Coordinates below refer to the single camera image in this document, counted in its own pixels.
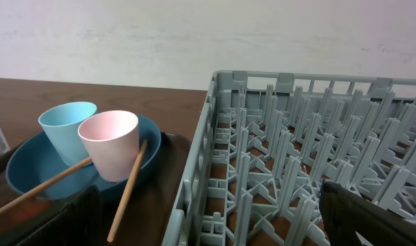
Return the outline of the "wooden chopstick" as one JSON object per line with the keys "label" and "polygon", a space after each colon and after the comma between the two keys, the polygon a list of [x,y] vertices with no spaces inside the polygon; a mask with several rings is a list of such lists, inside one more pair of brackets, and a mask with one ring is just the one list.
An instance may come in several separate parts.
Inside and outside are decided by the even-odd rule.
{"label": "wooden chopstick", "polygon": [[15,200],[11,201],[10,203],[6,204],[5,206],[0,208],[0,216],[12,208],[18,206],[19,204],[23,203],[24,201],[35,197],[39,193],[43,192],[45,189],[51,187],[55,183],[59,182],[60,180],[64,179],[65,177],[69,176],[70,174],[78,171],[82,167],[89,165],[92,162],[92,159],[90,157],[87,157],[86,159],[82,160],[81,162],[69,167],[68,169],[65,169],[61,173],[59,173],[56,176],[53,176],[52,178],[48,179],[47,181],[43,182],[42,184],[39,184],[32,190],[24,193],[20,197],[16,198]]}
{"label": "wooden chopstick", "polygon": [[128,180],[126,182],[126,186],[124,188],[124,192],[122,194],[122,197],[120,199],[120,203],[118,205],[118,208],[116,210],[114,219],[113,219],[113,223],[111,224],[111,228],[109,230],[108,236],[107,236],[107,241],[109,243],[112,243],[115,240],[115,236],[117,234],[118,228],[121,224],[122,218],[124,216],[124,212],[126,210],[128,201],[130,199],[131,193],[133,191],[134,185],[136,183],[136,179],[142,164],[142,160],[144,158],[145,152],[147,150],[148,147],[148,141],[144,140],[140,151],[137,155],[137,158],[135,160],[135,163],[133,165],[133,168],[130,172],[130,176],[128,177]]}

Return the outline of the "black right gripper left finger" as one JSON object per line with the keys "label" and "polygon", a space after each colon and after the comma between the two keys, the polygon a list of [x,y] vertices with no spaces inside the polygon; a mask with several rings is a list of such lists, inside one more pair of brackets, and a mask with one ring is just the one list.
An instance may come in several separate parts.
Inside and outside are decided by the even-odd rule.
{"label": "black right gripper left finger", "polygon": [[15,232],[14,245],[101,245],[102,202],[90,186],[58,201]]}

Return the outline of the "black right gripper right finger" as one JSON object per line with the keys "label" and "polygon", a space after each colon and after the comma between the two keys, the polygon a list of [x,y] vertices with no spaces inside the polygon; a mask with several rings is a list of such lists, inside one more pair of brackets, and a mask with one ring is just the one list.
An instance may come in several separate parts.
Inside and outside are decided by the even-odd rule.
{"label": "black right gripper right finger", "polygon": [[416,245],[413,225],[334,182],[320,188],[320,214],[331,245]]}

